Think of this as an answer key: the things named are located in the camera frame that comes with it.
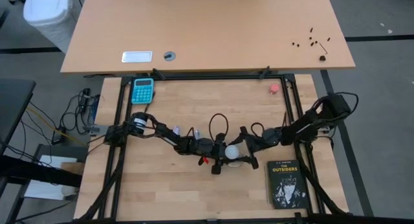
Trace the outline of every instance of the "gray floor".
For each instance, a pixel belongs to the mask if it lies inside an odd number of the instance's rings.
[[[345,36],[380,36],[414,34],[414,0],[331,0]],[[75,12],[80,6],[74,0]],[[22,6],[10,6],[0,0],[0,8],[10,9],[10,15],[0,29],[0,49],[52,46],[21,17]],[[336,91],[351,91],[360,97],[356,112],[346,120],[353,149],[376,216],[414,218],[414,114],[411,98],[414,93],[414,41],[349,43],[356,63],[351,71],[331,71],[329,75]],[[84,79],[80,75],[59,73],[64,55],[40,53],[0,55],[0,77],[27,78],[37,82],[32,101],[57,120],[67,100],[84,87],[93,94],[100,92],[102,78]],[[319,72],[312,72],[318,94],[326,91]],[[23,120],[30,124],[27,117]],[[50,136],[51,131],[41,125]],[[44,139],[27,130],[27,152],[34,153]],[[21,126],[10,143],[22,148]],[[349,165],[339,134],[335,136],[334,154],[351,212],[362,214]],[[0,223],[4,222],[16,186],[8,186],[10,194],[0,202]],[[60,201],[28,200],[20,217],[47,210]],[[74,204],[27,223],[58,223],[71,220]]]

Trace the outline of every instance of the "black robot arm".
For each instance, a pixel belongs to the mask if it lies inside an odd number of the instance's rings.
[[[143,139],[158,137],[171,144],[174,150],[181,155],[199,156],[199,165],[205,162],[208,163],[208,159],[215,160],[212,168],[213,174],[220,174],[223,164],[236,161],[247,162],[252,165],[253,169],[257,169],[259,165],[254,156],[256,152],[277,146],[279,143],[282,146],[289,146],[294,142],[312,142],[320,128],[333,128],[339,121],[348,117],[355,108],[351,111],[341,94],[335,93],[320,98],[301,118],[291,125],[268,129],[263,128],[261,136],[255,133],[249,134],[244,126],[241,127],[240,135],[229,143],[229,146],[245,141],[249,156],[235,159],[229,159],[225,154],[228,145],[224,142],[224,133],[217,134],[215,139],[196,139],[195,136],[182,137],[174,133],[164,123],[159,122],[153,115],[141,112],[134,113],[129,121],[124,122],[121,126],[109,127],[105,136],[105,142],[121,145],[125,142],[128,135]],[[152,129],[154,132],[145,135],[144,133],[147,129]]]

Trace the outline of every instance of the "book cover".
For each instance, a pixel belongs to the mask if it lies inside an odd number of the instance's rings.
[[[308,208],[308,194],[297,160],[270,161],[267,170],[274,208]]]

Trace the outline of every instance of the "wooden desk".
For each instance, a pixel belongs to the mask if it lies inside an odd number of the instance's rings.
[[[296,75],[296,80],[303,109],[307,110],[317,99],[312,77]],[[120,78],[105,79],[97,124],[113,123],[120,81]],[[281,91],[276,95],[268,93],[269,85],[275,81],[279,80],[156,82],[156,95],[149,113],[171,128],[180,126],[183,134],[193,126],[207,137],[210,118],[220,112],[227,116],[230,124],[226,139],[233,140],[240,126],[249,127],[253,122],[261,122],[265,127],[281,125],[286,109],[283,95]],[[132,113],[141,110],[143,106],[133,106]],[[215,119],[213,134],[224,130],[224,120]],[[329,141],[318,139],[312,144],[322,187],[340,208],[347,210]],[[109,147],[101,146],[87,158],[75,218],[85,213],[100,192],[108,151]],[[198,157],[178,155],[172,146],[160,139],[129,137],[117,220],[285,218],[293,217],[294,212],[305,215],[305,210],[274,210],[267,201],[265,163],[295,159],[294,148],[277,146],[258,152],[256,156],[257,170],[248,164],[238,168],[223,166],[221,175],[212,175],[211,165],[198,166]],[[314,191],[310,185],[309,188],[317,211]]]
[[[315,41],[328,52],[325,62],[319,61],[324,49],[311,46]],[[122,63],[125,51],[152,51],[152,62]],[[164,59],[168,51],[177,55],[172,62]],[[355,67],[329,0],[85,0],[61,72],[241,71],[267,66]]]

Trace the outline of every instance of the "wooden table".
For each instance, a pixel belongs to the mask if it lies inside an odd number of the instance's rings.
[[[303,109],[308,110],[317,99],[312,77],[296,75],[296,81]],[[113,124],[120,82],[120,78],[104,80],[97,124]],[[155,82],[156,95],[148,112],[170,128],[180,126],[183,134],[193,126],[203,137],[208,136],[212,115],[220,112],[228,118],[230,128],[226,139],[230,141],[238,136],[240,126],[249,127],[253,122],[261,122],[266,128],[282,124],[286,110],[282,92],[268,93],[269,85],[275,82],[279,80]],[[125,90],[121,120],[125,118],[128,90]],[[133,106],[132,113],[143,108]],[[215,119],[213,134],[224,130],[224,120]],[[100,143],[97,140],[91,148]],[[329,141],[322,138],[312,144],[320,184],[340,208],[347,210]],[[101,146],[87,158],[75,218],[85,213],[100,192],[108,151],[108,146]],[[305,150],[302,152],[307,161]],[[265,163],[295,159],[294,148],[276,146],[256,156],[257,170],[248,164],[238,168],[223,166],[221,175],[212,175],[211,165],[198,166],[198,157],[178,155],[163,140],[129,137],[117,220],[286,218],[293,217],[294,212],[305,216],[303,209],[274,210],[267,201]],[[314,191],[310,185],[309,188],[317,211]]]
[[[125,51],[152,51],[152,61],[122,63]],[[177,56],[172,62],[164,59],[168,51]],[[85,0],[61,72],[251,71],[267,66],[355,67],[329,0]]]

